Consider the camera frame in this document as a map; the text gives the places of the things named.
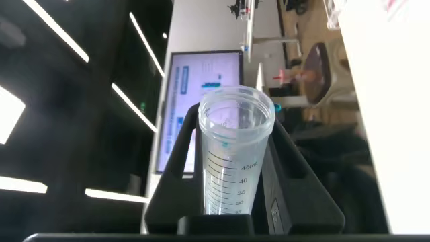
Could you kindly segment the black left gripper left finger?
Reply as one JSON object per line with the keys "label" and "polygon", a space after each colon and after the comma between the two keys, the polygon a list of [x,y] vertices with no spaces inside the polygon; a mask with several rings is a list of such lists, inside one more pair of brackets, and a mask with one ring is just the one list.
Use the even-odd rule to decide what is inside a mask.
{"label": "black left gripper left finger", "polygon": [[[198,123],[199,104],[187,112],[166,168],[144,213],[149,234],[176,234],[178,221],[204,213],[202,133]],[[194,175],[183,178],[192,132],[196,132]]]}

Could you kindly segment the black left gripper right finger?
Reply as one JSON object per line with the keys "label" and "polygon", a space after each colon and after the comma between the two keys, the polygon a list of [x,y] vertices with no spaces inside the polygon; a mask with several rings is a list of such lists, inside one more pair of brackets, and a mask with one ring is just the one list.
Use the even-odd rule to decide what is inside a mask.
{"label": "black left gripper right finger", "polygon": [[267,235],[339,234],[345,226],[344,214],[277,120],[251,216],[255,232]]}

